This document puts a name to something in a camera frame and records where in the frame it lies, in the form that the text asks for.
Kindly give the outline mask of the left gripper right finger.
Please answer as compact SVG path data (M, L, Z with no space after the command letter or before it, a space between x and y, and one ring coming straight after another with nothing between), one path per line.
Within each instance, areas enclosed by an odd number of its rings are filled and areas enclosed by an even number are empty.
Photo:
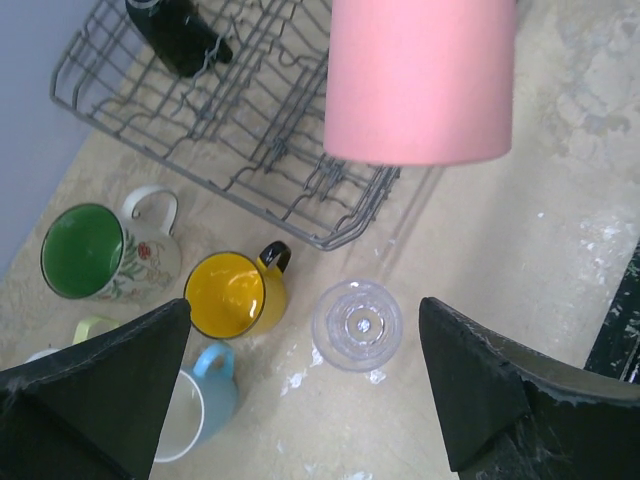
M638 478L638 386L555 360L434 297L421 300L418 323L459 478Z

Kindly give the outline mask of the light blue mug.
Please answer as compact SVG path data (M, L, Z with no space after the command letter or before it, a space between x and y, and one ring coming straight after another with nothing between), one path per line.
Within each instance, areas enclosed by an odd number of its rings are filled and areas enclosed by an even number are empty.
M238 387L235 353L226 342L207 347L190 369L176 378L154 461L170 463L202 446L234 415Z

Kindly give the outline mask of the clear glass cup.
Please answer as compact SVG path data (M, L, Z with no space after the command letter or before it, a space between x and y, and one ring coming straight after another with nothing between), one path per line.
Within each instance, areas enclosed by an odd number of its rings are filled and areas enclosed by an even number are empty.
M387 363L403 336L403 317L383 286L362 279L327 289L314 308L312 340L322 358L343 371L367 373Z

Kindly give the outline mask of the pink handleless tumbler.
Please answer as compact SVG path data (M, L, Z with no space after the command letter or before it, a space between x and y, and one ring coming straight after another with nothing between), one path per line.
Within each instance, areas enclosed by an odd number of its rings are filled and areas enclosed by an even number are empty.
M511 0L333 2L324 150L389 166L504 156L517 24Z

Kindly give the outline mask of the white floral mug green inside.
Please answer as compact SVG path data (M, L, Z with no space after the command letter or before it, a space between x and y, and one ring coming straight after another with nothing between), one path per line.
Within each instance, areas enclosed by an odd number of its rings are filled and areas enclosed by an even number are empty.
M140 218L145 199L169 196L159 226ZM75 205L48 228L40 269L47 286L68 300L152 303L172 287L181 270L181 251L172 236L178 196L162 185L133 190L114 212L96 203Z

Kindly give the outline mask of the black cup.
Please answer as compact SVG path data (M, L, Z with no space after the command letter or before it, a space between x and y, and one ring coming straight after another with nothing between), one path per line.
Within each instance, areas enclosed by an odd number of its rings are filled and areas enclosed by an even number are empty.
M162 63L181 78L233 59L228 43L204 21L193 1L126 1L125 8Z

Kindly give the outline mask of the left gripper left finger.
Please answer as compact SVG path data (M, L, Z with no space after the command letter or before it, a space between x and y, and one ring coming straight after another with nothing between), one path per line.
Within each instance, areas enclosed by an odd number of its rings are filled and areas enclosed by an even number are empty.
M189 331L175 299L2 371L2 478L148 478Z

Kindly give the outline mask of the yellow mug black handle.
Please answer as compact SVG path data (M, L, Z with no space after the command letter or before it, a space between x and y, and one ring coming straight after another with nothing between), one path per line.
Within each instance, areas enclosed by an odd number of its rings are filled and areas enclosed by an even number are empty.
M283 274L290 259L290 247L274 241L256 259L224 251L201 260L184 288L192 326L217 340L271 330L287 308Z

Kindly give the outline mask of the light green faceted mug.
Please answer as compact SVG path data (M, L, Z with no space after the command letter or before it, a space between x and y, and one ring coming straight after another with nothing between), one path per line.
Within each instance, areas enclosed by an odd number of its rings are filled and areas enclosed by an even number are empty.
M119 321L101 316L90 316L80 320L76 326L71 344L76 345L104 333L110 332L121 325ZM59 352L58 348L48 348L31 355L26 363L30 363Z

